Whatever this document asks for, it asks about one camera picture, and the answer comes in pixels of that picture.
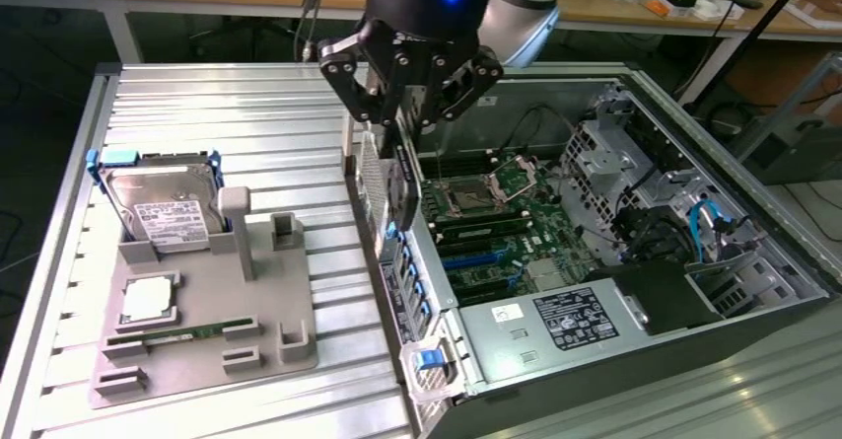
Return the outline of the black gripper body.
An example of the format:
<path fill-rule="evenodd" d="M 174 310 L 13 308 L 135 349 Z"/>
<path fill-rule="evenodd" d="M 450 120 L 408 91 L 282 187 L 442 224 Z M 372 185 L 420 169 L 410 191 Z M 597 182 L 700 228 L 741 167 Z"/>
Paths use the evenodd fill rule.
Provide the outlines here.
<path fill-rule="evenodd" d="M 382 82 L 444 80 L 477 54 L 489 0 L 365 0 L 361 54 Z"/>

